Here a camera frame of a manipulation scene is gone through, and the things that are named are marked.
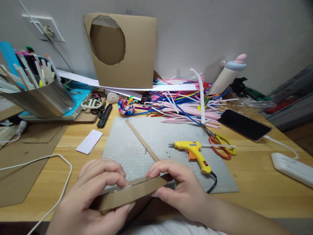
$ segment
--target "pen holder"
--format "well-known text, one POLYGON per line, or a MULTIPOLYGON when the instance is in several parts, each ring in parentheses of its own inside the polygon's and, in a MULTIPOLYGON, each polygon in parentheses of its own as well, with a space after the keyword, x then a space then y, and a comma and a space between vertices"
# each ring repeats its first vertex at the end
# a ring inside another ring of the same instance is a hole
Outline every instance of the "pen holder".
POLYGON ((40 119, 62 116, 76 105, 71 94, 57 79, 34 90, 0 95, 40 119))

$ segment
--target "charging cable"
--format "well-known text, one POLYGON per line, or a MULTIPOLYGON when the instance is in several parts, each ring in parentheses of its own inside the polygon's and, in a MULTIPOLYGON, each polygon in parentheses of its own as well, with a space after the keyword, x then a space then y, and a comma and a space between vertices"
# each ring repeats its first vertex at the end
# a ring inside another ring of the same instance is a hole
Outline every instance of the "charging cable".
POLYGON ((69 174, 68 174, 67 180, 66 180, 66 182, 65 182, 65 185, 64 185, 63 191, 62 191, 62 193, 61 193, 61 196, 60 196, 59 200, 57 201, 57 203, 56 203, 56 204, 51 208, 51 210, 50 210, 33 228, 32 228, 32 230, 30 230, 30 232, 29 232, 27 235, 31 235, 31 234, 33 233, 33 231, 38 227, 38 225, 39 225, 39 224, 56 208, 56 206, 59 204, 59 202, 61 201, 61 199, 62 199, 62 197, 63 197, 63 195, 64 195, 64 192, 65 192, 65 190, 66 190, 66 187, 67 187, 69 178, 70 178, 70 176, 71 176, 71 174, 72 174, 73 166, 72 166, 72 164, 71 164, 68 160, 66 160, 62 155, 60 155, 60 154, 54 154, 54 155, 49 155, 49 156, 45 156, 45 157, 38 158, 38 159, 32 160, 32 161, 27 162, 27 163, 15 165, 15 166, 9 166, 9 167, 5 167, 5 168, 0 169, 0 171, 2 171, 2 170, 7 170, 7 169, 19 167, 19 166, 25 166, 25 165, 29 165, 29 164, 31 164, 31 163, 40 161, 40 160, 42 160, 42 159, 50 158, 50 157, 60 157, 60 158, 62 158, 62 160, 65 161, 65 162, 70 166, 69 174))
POLYGON ((48 42, 51 43, 51 45, 53 46, 53 48, 56 50, 58 56, 60 56, 60 58, 66 63, 66 65, 68 66, 69 70, 71 71, 71 73, 74 73, 73 70, 71 69, 70 65, 67 63, 67 61, 65 60, 65 58, 62 56, 62 54, 59 52, 59 50, 55 47, 54 45, 54 41, 52 39, 52 37, 54 36, 54 32, 46 25, 44 25, 42 27, 42 29, 40 29, 38 27, 38 25, 35 23, 34 19, 30 16, 28 10, 26 9, 26 7, 24 6, 24 4, 22 3, 21 0, 19 0, 21 6, 23 7, 23 9, 26 11, 26 14, 28 15, 28 17, 30 18, 30 20, 32 21, 32 23, 36 26, 36 28, 39 30, 39 32, 48 40, 48 42))
POLYGON ((19 140, 21 134, 23 133, 23 131, 24 131, 25 128, 26 128, 26 124, 27 124, 26 121, 21 121, 21 122, 20 122, 19 128, 16 130, 16 133, 15 133, 15 134, 17 135, 17 138, 16 138, 16 139, 10 140, 10 141, 0 141, 0 143, 9 143, 9 142, 14 142, 14 141, 19 140))
POLYGON ((290 150, 293 151, 293 152, 295 153, 295 155, 296 155, 296 157, 293 158, 293 159, 294 159, 294 160, 299 159, 299 155, 297 154, 297 152, 296 152, 295 150, 293 150, 292 148, 290 148, 289 146, 287 146, 287 145, 285 145, 285 144, 283 144, 283 143, 281 143, 281 142, 279 142, 279 141, 277 141, 277 140, 272 139, 272 138, 269 137, 268 135, 265 135, 264 138, 269 139, 269 140, 271 140, 271 141, 273 141, 273 142, 275 142, 275 143, 278 143, 278 144, 280 144, 280 145, 282 145, 282 146, 284 146, 284 147, 290 149, 290 150))

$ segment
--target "orange scissors handle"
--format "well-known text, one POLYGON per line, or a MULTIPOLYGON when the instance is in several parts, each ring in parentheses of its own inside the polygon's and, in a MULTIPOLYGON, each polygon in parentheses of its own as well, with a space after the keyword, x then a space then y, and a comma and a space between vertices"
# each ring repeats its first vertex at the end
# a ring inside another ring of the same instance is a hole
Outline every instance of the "orange scissors handle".
MULTIPOLYGON (((218 142, 213 136, 209 137, 209 142, 210 142, 210 144, 213 144, 213 142, 215 144, 220 144, 220 142, 218 142)), ((230 160, 231 159, 231 154, 229 153, 229 151, 225 147, 221 147, 221 149, 227 154, 227 156, 224 156, 219 151, 217 151, 217 149, 214 146, 212 146, 212 149, 221 158, 223 158, 225 160, 230 160)))

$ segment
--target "white scissors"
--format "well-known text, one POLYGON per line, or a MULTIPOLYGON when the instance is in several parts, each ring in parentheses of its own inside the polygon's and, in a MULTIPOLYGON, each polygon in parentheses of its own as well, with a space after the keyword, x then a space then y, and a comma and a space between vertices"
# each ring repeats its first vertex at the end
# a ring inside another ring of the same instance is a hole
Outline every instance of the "white scissors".
POLYGON ((83 107, 83 108, 98 109, 101 106, 102 106, 102 103, 97 99, 84 100, 81 103, 81 107, 83 107))

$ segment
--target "power strip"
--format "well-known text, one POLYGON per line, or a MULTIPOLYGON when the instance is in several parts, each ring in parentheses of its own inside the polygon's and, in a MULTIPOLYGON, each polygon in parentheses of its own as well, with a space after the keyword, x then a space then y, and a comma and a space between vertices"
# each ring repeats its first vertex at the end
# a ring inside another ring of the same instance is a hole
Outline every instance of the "power strip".
POLYGON ((276 170, 313 188, 313 168, 281 153, 272 153, 276 170))

